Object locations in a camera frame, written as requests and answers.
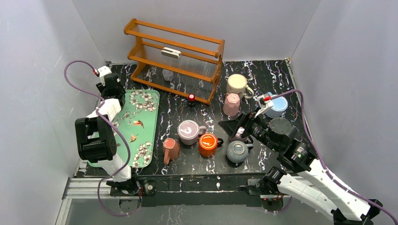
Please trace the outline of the cream speckled mug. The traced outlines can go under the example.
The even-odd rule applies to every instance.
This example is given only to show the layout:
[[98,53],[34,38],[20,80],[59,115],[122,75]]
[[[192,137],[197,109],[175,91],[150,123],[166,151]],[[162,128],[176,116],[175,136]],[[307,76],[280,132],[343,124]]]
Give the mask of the cream speckled mug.
[[232,74],[228,77],[226,95],[229,94],[237,94],[240,99],[254,97],[254,91],[248,86],[248,80],[241,74]]

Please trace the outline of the mauve mug behind arm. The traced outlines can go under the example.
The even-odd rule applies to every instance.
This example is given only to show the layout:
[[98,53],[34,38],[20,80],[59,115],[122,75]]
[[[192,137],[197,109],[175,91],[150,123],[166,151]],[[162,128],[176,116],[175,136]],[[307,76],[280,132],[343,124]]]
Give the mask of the mauve mug behind arm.
[[229,142],[241,141],[245,143],[248,139],[248,136],[243,137],[243,132],[244,130],[238,130],[234,137],[229,137]]

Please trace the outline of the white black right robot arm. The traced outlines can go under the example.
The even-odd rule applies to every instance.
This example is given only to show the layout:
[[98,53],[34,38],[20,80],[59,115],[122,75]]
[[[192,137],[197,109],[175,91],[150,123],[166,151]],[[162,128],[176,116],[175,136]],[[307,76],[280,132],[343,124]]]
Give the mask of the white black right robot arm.
[[278,154],[277,160],[288,170],[308,181],[297,180],[284,170],[272,167],[263,177],[266,192],[282,192],[312,207],[335,225],[371,225],[382,205],[377,199],[369,202],[344,190],[330,178],[317,153],[309,144],[296,138],[297,129],[283,117],[263,119],[253,113],[242,113],[233,120],[220,121],[219,126],[235,137],[243,128],[243,136],[251,135]]

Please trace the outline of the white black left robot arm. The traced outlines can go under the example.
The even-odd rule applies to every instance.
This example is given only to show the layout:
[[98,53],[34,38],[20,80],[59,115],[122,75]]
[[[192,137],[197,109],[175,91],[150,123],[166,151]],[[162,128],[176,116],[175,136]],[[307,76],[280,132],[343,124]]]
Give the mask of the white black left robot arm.
[[78,154],[82,160],[102,167],[112,180],[107,185],[127,195],[140,190],[131,167],[117,155],[115,132],[108,124],[125,105],[125,90],[116,73],[100,75],[96,85],[105,102],[85,118],[75,121]]

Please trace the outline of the orange mug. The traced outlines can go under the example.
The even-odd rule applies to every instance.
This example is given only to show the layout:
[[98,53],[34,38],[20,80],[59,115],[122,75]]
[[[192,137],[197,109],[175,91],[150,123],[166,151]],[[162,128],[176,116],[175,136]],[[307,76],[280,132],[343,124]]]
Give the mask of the orange mug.
[[217,138],[212,133],[204,133],[199,138],[198,143],[198,150],[200,155],[203,157],[212,157],[215,155],[217,149],[223,145],[224,140],[221,138]]

